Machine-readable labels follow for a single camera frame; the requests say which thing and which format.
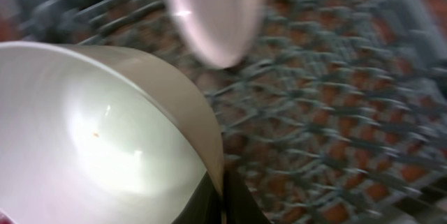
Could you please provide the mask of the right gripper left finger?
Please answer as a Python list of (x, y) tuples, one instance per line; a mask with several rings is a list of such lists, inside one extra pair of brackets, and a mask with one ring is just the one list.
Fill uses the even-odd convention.
[(173, 224), (221, 224), (221, 198), (205, 173)]

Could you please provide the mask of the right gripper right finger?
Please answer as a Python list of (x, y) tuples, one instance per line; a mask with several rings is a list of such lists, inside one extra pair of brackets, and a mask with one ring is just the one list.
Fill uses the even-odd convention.
[(225, 171), (223, 189), (227, 224), (270, 224), (236, 170)]

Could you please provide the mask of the white bowl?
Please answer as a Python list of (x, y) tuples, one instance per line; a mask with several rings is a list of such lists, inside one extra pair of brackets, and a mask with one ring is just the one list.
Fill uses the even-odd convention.
[(127, 47), (1, 44), (1, 214), (20, 224), (173, 223), (223, 144), (204, 95)]

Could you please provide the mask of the pink round plate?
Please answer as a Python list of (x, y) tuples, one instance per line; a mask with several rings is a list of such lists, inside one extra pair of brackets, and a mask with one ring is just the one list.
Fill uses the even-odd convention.
[(263, 22), (265, 0), (165, 0), (184, 42), (213, 68), (237, 65)]

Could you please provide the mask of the grey plastic dishwasher rack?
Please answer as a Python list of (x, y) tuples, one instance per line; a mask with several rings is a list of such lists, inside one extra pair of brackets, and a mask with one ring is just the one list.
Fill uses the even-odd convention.
[(446, 222), (445, 0), (267, 0), (216, 70), (164, 0), (1, 0), (1, 39), (152, 53), (205, 95), (271, 223)]

